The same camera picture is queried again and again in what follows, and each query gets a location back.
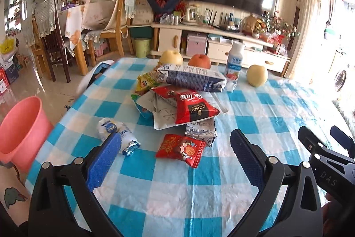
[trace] green trash can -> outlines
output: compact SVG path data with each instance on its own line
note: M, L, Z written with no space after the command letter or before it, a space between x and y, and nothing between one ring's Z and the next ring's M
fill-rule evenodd
M136 48L136 56L138 58L145 58L150 53L150 39L135 38L133 40Z

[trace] red snack packet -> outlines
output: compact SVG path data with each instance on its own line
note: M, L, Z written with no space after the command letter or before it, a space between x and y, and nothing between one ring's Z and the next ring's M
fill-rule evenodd
M156 157L178 159L186 162L192 168L197 168L205 146L205 141L166 134Z
M162 86L153 90L168 103L176 106L176 125L207 120L219 115L219 110L212 107L194 90L175 86Z

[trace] blue gripper pad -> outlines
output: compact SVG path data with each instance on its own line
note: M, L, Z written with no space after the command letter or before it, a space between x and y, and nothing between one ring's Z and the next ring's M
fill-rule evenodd
M354 143L354 141L337 126L331 127L331 136L346 150L349 150Z
M264 168L248 145L248 140L239 129L230 135L230 145L237 156L251 185L264 188Z
M121 142L121 135L114 132L101 145L99 153L87 171L86 185L91 192L94 188L102 185L107 172L121 149Z

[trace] pink box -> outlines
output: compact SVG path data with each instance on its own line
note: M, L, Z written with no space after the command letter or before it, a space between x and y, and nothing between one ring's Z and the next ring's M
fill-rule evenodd
M188 34L186 55L205 55L207 49L207 36L204 34Z

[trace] yogurt bottle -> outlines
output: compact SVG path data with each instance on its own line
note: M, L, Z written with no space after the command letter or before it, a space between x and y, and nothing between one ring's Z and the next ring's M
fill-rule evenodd
M243 63L244 44L232 41L232 48L229 51L224 75L227 77L227 91L233 91L237 86L240 71Z

